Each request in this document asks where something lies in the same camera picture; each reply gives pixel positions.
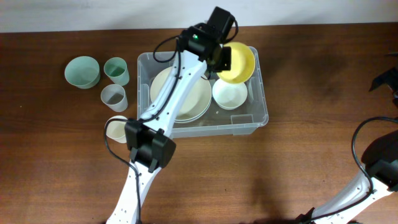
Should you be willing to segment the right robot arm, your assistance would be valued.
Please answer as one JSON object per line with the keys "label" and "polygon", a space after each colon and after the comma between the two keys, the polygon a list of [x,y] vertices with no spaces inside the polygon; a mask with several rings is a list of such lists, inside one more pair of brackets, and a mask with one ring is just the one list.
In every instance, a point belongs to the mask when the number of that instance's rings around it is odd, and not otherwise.
{"label": "right robot arm", "polygon": [[361,128],[371,121],[397,124],[397,118],[377,116],[364,120],[353,133],[351,153],[359,172],[336,196],[296,218],[297,223],[353,223],[372,203],[397,192],[397,131],[375,139],[359,159],[355,151]]}

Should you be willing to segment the grey cup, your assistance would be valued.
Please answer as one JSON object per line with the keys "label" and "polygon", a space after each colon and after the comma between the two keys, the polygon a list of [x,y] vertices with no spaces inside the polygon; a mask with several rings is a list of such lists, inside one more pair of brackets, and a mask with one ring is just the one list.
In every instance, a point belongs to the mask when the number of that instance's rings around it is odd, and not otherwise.
{"label": "grey cup", "polygon": [[125,89],[118,84],[111,84],[103,88],[101,101],[115,112],[123,112],[128,107]]}

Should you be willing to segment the green cup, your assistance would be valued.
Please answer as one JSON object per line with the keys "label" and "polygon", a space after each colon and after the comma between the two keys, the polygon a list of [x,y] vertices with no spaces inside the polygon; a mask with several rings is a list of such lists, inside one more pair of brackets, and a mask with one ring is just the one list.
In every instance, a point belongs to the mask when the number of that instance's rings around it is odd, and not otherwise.
{"label": "green cup", "polygon": [[127,63],[121,57],[110,58],[104,65],[104,73],[115,84],[124,86],[129,83]]}

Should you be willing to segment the white small bowl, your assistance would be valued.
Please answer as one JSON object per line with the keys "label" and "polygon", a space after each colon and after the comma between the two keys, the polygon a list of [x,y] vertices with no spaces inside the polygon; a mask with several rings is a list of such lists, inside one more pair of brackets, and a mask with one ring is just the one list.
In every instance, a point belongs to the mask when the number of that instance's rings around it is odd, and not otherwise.
{"label": "white small bowl", "polygon": [[212,95],[224,110],[235,110],[246,101],[248,88],[244,83],[231,84],[218,79],[213,85]]}

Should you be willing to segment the cream cup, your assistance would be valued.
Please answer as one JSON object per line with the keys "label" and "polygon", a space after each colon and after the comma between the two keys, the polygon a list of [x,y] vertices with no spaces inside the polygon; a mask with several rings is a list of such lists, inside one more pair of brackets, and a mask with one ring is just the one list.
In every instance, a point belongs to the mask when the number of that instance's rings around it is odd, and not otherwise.
{"label": "cream cup", "polygon": [[123,121],[112,121],[108,124],[107,130],[106,130],[106,136],[109,137],[110,139],[118,142],[118,143],[127,143],[126,140],[126,133],[124,130],[126,120],[127,118],[124,116],[113,116],[111,119],[123,119]]}

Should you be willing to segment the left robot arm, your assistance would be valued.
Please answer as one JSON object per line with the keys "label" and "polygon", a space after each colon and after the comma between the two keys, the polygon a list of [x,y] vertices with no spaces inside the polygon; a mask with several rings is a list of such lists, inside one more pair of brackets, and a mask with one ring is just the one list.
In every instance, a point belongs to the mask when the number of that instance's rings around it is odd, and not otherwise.
{"label": "left robot arm", "polygon": [[238,25],[228,11],[216,7],[206,23],[199,23],[173,36],[172,69],[158,97],[139,119],[122,119],[129,159],[128,175],[118,203],[107,223],[141,223],[141,209],[156,175],[171,160],[176,144],[170,138],[175,119],[194,84],[206,72],[231,68],[227,43]]}

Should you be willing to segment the yellow small bowl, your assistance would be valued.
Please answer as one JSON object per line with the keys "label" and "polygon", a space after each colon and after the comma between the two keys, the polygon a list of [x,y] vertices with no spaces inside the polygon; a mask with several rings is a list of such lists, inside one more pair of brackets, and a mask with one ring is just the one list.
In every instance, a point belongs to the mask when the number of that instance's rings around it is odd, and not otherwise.
{"label": "yellow small bowl", "polygon": [[252,50],[240,42],[230,42],[225,47],[231,48],[231,70],[218,72],[218,77],[224,82],[232,84],[249,80],[256,67]]}

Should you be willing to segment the green small bowl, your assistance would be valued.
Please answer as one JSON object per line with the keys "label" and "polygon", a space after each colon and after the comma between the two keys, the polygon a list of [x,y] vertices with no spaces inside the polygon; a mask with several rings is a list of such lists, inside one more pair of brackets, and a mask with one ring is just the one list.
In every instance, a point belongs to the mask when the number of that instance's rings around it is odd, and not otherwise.
{"label": "green small bowl", "polygon": [[100,80],[100,65],[92,57],[80,56],[68,63],[64,74],[69,84],[80,89],[89,89]]}

